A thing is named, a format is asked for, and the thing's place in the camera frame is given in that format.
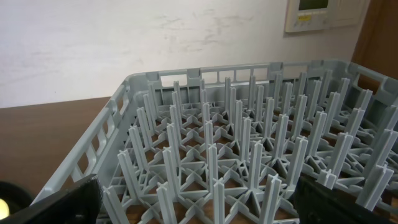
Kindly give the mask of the yellow bowl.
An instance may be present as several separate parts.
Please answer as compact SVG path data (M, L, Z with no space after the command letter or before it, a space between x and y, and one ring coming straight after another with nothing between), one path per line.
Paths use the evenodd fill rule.
M0 220L7 218L10 215L10 209L7 202L0 199Z

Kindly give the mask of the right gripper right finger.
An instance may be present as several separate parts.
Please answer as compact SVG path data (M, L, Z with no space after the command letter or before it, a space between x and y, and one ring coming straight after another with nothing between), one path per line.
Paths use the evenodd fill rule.
M351 194L329 189L307 175L299 177L294 192L294 207L300 223L391 222L355 203Z

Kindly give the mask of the wall control panel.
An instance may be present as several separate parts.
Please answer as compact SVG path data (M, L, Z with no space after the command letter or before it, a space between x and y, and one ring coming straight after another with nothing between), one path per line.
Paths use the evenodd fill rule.
M359 22L365 0L288 0L287 33L352 26Z

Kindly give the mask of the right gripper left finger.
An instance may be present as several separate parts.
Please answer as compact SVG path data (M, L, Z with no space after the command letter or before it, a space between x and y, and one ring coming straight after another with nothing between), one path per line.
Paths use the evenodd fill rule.
M3 224L96 223L103 202L101 184L90 174L1 220Z

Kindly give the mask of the grey dishwasher rack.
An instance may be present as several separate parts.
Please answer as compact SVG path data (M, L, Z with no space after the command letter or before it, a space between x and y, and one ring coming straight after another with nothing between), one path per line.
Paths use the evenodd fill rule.
M397 81L355 63L126 77L33 203L96 174L96 223L300 223L299 177L397 220Z

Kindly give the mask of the round black serving tray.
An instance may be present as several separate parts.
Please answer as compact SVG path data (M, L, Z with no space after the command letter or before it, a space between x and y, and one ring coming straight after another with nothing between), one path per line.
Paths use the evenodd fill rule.
M10 215L13 215L28 207L33 202L34 196L20 185L1 181L1 199L7 202Z

